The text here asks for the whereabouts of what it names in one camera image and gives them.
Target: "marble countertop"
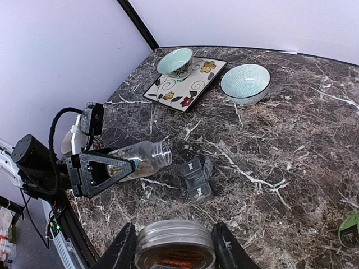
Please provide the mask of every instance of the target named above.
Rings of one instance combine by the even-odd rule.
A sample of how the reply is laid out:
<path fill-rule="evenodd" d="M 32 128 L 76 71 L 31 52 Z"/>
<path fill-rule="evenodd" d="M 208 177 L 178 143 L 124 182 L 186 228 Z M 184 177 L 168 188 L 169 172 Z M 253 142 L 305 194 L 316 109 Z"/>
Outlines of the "marble countertop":
<path fill-rule="evenodd" d="M 359 252 L 340 246 L 337 229 L 359 208 L 359 68 L 278 52 L 195 47 L 228 61 L 189 113 L 142 97 L 158 77 L 152 53 L 105 104 L 102 140 L 123 147 L 166 141 L 173 164 L 148 179 L 116 184 L 92 200 L 71 199 L 102 254 L 125 223 L 137 230 L 164 219 L 209 229 L 225 222 L 266 268 L 358 268 Z M 231 68 L 257 63 L 271 73 L 269 95 L 240 107 L 221 93 Z M 210 156 L 215 197 L 193 205 L 176 166 Z"/>

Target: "rectangular plate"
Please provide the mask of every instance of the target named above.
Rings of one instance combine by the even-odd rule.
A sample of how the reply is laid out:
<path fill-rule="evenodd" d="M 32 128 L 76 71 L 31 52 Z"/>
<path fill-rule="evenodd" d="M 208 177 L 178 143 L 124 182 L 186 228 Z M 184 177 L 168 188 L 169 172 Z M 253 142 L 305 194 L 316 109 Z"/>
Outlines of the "rectangular plate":
<path fill-rule="evenodd" d="M 187 112 L 227 65 L 226 61 L 194 57 L 191 74 L 184 80 L 161 75 L 144 93 L 144 98 Z"/>

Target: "plastic bottle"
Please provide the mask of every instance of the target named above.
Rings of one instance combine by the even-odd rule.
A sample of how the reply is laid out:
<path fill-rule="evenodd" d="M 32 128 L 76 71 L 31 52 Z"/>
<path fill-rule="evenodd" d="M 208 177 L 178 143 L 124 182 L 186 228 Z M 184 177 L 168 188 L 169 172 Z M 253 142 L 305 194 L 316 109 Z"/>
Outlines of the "plastic bottle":
<path fill-rule="evenodd" d="M 122 179 L 121 182 L 149 177 L 150 175 L 157 173 L 160 168 L 172 163 L 171 150 L 163 142 L 152 143 L 143 141 L 122 149 L 111 151 L 108 155 L 120 159 L 132 160 L 135 163 L 136 170 L 125 177 L 125 179 Z M 120 171 L 121 168 L 117 166 L 107 166 L 107 173 L 110 177 L 116 175 Z"/>

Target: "bowl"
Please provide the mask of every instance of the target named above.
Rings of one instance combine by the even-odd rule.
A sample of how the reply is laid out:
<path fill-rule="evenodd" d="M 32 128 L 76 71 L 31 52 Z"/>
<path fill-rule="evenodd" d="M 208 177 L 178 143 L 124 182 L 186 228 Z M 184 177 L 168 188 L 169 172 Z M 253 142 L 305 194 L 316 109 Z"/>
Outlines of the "bowl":
<path fill-rule="evenodd" d="M 157 71 L 170 78 L 184 79 L 191 73 L 192 60 L 191 49 L 176 49 L 162 58 L 157 65 Z"/>
<path fill-rule="evenodd" d="M 239 105 L 254 105 L 269 91 L 270 74 L 258 64 L 243 64 L 229 70 L 220 86 L 227 97 Z"/>

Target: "ceramic bowl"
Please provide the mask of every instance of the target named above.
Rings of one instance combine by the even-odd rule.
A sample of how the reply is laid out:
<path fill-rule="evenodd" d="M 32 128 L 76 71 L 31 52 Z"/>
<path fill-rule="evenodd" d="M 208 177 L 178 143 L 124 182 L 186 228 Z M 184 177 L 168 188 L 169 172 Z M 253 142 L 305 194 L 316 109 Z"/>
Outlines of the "ceramic bowl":
<path fill-rule="evenodd" d="M 229 70 L 220 86 L 224 94 L 239 105 L 254 105 L 269 91 L 270 74 L 258 64 L 243 64 Z"/>
<path fill-rule="evenodd" d="M 157 71 L 165 76 L 184 79 L 191 73 L 193 51 L 188 48 L 168 53 L 157 65 Z"/>

